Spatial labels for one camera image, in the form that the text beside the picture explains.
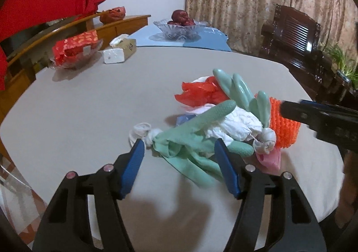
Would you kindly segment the person's right hand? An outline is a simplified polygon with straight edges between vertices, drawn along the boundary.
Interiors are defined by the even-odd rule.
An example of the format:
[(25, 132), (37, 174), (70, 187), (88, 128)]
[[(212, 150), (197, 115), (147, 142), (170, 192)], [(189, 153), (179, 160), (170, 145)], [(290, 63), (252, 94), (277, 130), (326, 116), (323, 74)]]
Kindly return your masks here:
[(339, 228), (343, 228), (357, 212), (357, 168), (357, 153), (349, 151), (344, 159), (345, 176), (335, 214), (335, 221)]

